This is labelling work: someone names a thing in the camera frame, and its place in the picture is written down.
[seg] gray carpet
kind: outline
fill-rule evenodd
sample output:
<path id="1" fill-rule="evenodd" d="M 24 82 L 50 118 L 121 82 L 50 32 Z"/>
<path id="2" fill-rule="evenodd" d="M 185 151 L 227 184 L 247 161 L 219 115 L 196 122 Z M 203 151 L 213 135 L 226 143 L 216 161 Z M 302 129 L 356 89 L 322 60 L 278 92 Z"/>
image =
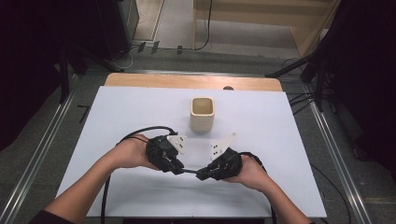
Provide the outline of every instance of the gray carpet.
<path id="1" fill-rule="evenodd" d="M 159 49 L 151 55 L 151 49 L 146 48 L 141 53 L 134 52 L 134 65 L 126 69 L 127 72 L 136 70 L 164 70 L 164 71 L 190 71 L 190 72 L 214 72 L 244 74 L 246 77 L 259 77 L 279 70 L 284 60 L 268 59 L 254 56 L 235 56 L 214 54 L 207 52 L 183 51 L 177 55 L 174 50 Z M 128 56 L 119 60 L 118 64 L 128 64 Z M 55 196 L 64 175 L 64 171 L 73 154 L 74 147 L 82 130 L 84 120 L 80 123 L 85 112 L 79 105 L 92 105 L 94 96 L 106 81 L 109 74 L 101 66 L 88 62 L 89 71 L 76 88 L 73 101 L 64 117 L 60 129 L 56 133 L 49 153 L 44 160 L 35 182 L 29 190 L 20 212 L 14 223 L 27 223 L 40 209 L 46 206 Z M 303 84 L 298 75 L 301 71 L 291 72 L 291 75 L 283 76 L 281 80 L 285 92 L 303 92 Z M 20 137 L 0 152 L 0 206 L 6 205 L 7 197 L 21 177 L 24 168 L 33 155 L 41 136 L 50 123 L 55 113 L 60 98 L 60 91 L 53 93 L 42 108 L 36 113 L 25 127 Z M 297 110 L 306 103 L 293 107 Z M 387 170 L 375 162 L 361 162 L 353 157 L 350 143 L 338 121 L 330 110 L 325 110 L 332 127 L 337 144 L 343 151 L 353 177 L 359 185 L 363 198 L 389 198 L 396 196 L 396 188 L 390 180 Z M 345 191 L 335 171 L 332 159 L 321 136 L 318 125 L 309 107 L 303 109 L 296 116 L 296 122 L 310 162 L 325 174 L 339 189 L 345 198 Z M 348 214 L 346 206 L 337 193 L 334 186 L 329 183 L 320 172 L 313 169 L 315 179 L 321 192 L 329 223 L 347 223 Z M 368 203 L 367 208 L 374 223 L 394 223 L 396 220 L 396 203 Z M 357 223 L 350 206 L 351 223 Z M 98 218 L 87 218 L 85 223 L 98 223 Z M 106 223 L 121 223 L 121 218 L 108 218 Z"/>

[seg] square cup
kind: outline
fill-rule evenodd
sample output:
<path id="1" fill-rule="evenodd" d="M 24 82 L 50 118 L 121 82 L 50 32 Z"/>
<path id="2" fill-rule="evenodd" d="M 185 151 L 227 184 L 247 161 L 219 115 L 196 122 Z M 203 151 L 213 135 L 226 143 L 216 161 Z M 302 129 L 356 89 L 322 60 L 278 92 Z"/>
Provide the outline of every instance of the square cup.
<path id="1" fill-rule="evenodd" d="M 190 126 L 197 133 L 207 133 L 212 129 L 215 118 L 215 102 L 211 97 L 191 99 Z"/>

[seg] person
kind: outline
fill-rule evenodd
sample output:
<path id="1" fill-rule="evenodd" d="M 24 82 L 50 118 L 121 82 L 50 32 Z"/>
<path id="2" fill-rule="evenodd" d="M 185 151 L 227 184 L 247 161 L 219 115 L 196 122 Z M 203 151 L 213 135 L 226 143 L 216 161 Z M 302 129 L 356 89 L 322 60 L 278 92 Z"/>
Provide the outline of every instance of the person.
<path id="1" fill-rule="evenodd" d="M 146 157 L 147 137 L 134 135 L 120 142 L 101 157 L 76 183 L 40 211 L 32 220 L 36 223 L 82 223 L 108 177 L 119 168 L 138 166 L 158 170 Z M 289 197 L 249 156 L 242 156 L 243 167 L 238 176 L 225 179 L 262 192 L 282 223 L 312 223 Z"/>

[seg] person's left hand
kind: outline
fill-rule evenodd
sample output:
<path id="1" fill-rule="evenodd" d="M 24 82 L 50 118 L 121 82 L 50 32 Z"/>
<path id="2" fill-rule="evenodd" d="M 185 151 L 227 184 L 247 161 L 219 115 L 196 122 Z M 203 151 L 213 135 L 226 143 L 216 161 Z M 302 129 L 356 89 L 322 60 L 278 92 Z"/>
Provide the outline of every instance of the person's left hand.
<path id="1" fill-rule="evenodd" d="M 134 138 L 126 139 L 108 151 L 105 157 L 111 159 L 115 169 L 144 166 L 158 170 L 146 156 L 146 142 L 148 140 L 143 134 L 134 135 Z"/>

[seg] white board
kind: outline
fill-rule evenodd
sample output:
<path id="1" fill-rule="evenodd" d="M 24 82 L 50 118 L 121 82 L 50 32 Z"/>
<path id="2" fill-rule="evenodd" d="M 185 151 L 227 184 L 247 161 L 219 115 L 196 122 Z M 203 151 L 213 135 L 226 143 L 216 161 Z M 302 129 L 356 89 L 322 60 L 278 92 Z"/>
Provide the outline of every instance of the white board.
<path id="1" fill-rule="evenodd" d="M 189 127 L 191 98 L 215 100 L 210 133 Z M 211 160 L 210 144 L 236 132 L 236 151 L 257 155 L 268 174 L 309 217 L 326 217 L 301 136 L 285 92 L 214 91 L 101 87 L 64 175 L 58 195 L 77 181 L 122 137 L 150 126 L 168 126 L 187 135 L 186 153 L 178 158 L 198 170 Z M 148 138 L 168 134 L 149 131 Z M 99 217 L 102 191 L 88 216 Z M 147 168 L 120 169 L 111 176 L 107 217 L 270 217 L 265 197 L 239 184 L 192 174 L 173 175 Z"/>

